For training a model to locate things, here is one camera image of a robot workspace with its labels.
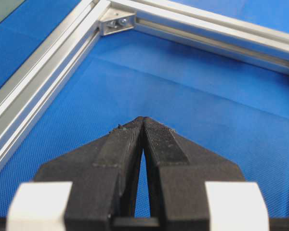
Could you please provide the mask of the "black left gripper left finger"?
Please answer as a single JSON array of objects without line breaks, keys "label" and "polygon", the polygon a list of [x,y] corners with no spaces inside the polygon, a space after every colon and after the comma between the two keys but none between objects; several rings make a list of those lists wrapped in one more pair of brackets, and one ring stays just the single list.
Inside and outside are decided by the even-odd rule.
[{"label": "black left gripper left finger", "polygon": [[70,181],[68,231],[108,231],[113,216],[135,212],[143,117],[40,166],[35,182]]}]

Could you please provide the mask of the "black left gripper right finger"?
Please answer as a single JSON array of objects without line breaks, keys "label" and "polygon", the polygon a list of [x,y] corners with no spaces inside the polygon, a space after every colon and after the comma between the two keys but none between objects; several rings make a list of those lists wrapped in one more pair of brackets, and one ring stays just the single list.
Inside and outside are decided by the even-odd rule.
[{"label": "black left gripper right finger", "polygon": [[207,231],[206,181],[245,181],[237,164],[144,118],[144,154],[151,216],[165,231]]}]

